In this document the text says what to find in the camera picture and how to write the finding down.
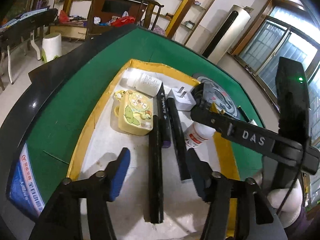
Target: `red plastic bag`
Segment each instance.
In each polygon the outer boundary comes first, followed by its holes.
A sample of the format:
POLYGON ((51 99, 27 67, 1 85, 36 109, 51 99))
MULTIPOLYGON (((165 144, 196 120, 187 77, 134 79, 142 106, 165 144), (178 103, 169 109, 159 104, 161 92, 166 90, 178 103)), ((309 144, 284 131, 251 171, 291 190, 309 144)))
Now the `red plastic bag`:
POLYGON ((60 14, 59 14, 59 22, 60 23, 67 23, 68 21, 69 21, 68 15, 65 13, 64 10, 61 10, 60 14))
POLYGON ((121 27, 126 24, 134 23, 135 20, 136 20, 135 17, 125 16, 117 19, 115 22, 111 23, 110 25, 115 27, 121 27))

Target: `black cable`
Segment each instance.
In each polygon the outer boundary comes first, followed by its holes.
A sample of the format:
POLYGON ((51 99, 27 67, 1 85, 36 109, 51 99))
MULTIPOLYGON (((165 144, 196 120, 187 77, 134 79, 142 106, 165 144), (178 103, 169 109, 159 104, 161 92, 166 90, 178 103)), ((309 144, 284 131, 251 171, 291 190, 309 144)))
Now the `black cable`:
POLYGON ((290 188, 289 188, 288 192, 285 194, 284 199, 282 200, 282 202, 281 202, 281 204, 280 204, 280 206, 279 206, 279 208, 278 208, 278 210, 277 210, 277 212, 276 212, 277 215, 280 213, 283 205, 284 205, 285 202, 287 201, 287 198, 289 197, 291 191, 293 190, 294 184, 296 183, 296 181, 297 181, 297 179, 298 179, 298 177, 299 177, 299 174, 300 174, 301 168, 302 168, 302 164, 303 164, 303 161, 304 161, 304 156, 305 156, 305 153, 306 153, 307 145, 308 145, 308 143, 305 143, 305 146, 303 147, 302 159, 301 159, 301 163, 300 163, 300 165, 299 165, 297 174, 296 174, 296 176, 294 177, 293 182, 292 182, 292 184, 290 185, 290 188))

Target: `white bottle cap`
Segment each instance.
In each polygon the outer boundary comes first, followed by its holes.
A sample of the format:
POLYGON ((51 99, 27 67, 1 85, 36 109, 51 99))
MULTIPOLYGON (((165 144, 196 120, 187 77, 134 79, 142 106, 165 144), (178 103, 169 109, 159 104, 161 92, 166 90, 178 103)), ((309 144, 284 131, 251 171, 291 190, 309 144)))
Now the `white bottle cap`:
POLYGON ((141 71, 136 68, 133 68, 129 73, 129 77, 127 80, 127 86, 135 88, 135 83, 136 83, 137 79, 139 79, 140 77, 141 77, 141 71))
POLYGON ((214 132, 216 131, 215 128, 210 126, 206 126, 204 124, 195 122, 195 130, 199 133, 199 135, 205 139, 212 137, 214 132))

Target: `table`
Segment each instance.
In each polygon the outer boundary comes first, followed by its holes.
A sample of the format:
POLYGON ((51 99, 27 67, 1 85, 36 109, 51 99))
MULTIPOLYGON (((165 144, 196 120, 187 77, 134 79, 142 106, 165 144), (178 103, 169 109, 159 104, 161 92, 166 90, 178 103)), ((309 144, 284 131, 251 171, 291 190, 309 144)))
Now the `table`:
MULTIPOLYGON (((3 194, 7 184, 11 184, 12 161, 19 158, 27 143, 38 190, 47 202, 67 174, 90 113, 119 69, 131 58, 163 63, 190 76, 203 73, 221 85, 249 118, 264 127, 243 87, 218 66, 181 44, 139 26, 114 28, 30 72, 32 84, 0 128, 0 210, 6 211, 0 215, 10 230, 21 227, 32 230, 30 224, 19 222, 25 216, 3 194), (11 212, 20 217, 13 221, 11 212)), ((241 179, 261 168, 260 154, 235 143, 231 143, 231 148, 241 179)))
POLYGON ((12 19, 0 28, 0 49, 1 61, 0 67, 3 65, 4 52, 8 53, 8 73, 11 84, 14 80, 11 73, 11 56, 10 48, 20 42, 23 42, 23 36, 30 34, 31 45, 37 52, 37 59, 41 59, 40 49, 35 44, 35 30, 39 27, 48 26, 57 17, 57 9, 42 8, 30 12, 26 12, 21 16, 12 19))

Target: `metal bolt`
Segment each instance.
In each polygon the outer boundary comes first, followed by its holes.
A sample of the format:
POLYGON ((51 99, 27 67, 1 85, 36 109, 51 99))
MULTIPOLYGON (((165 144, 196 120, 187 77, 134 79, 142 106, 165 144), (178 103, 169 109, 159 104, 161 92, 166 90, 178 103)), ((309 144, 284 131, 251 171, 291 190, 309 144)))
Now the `metal bolt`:
POLYGON ((221 178, 221 173, 218 172, 218 171, 213 171, 213 172, 212 172, 212 177, 214 177, 214 178, 221 178))
POLYGON ((63 181, 62 181, 62 183, 63 183, 64 185, 67 185, 67 184, 69 184, 70 182, 72 182, 72 180, 71 180, 70 178, 65 178, 65 179, 63 179, 63 181))
POLYGON ((104 171, 97 171, 97 172, 96 172, 96 177, 102 178, 102 177, 104 177, 104 176, 105 176, 104 171))
POLYGON ((253 178, 246 178, 245 182, 249 183, 250 185, 256 184, 256 181, 253 178))

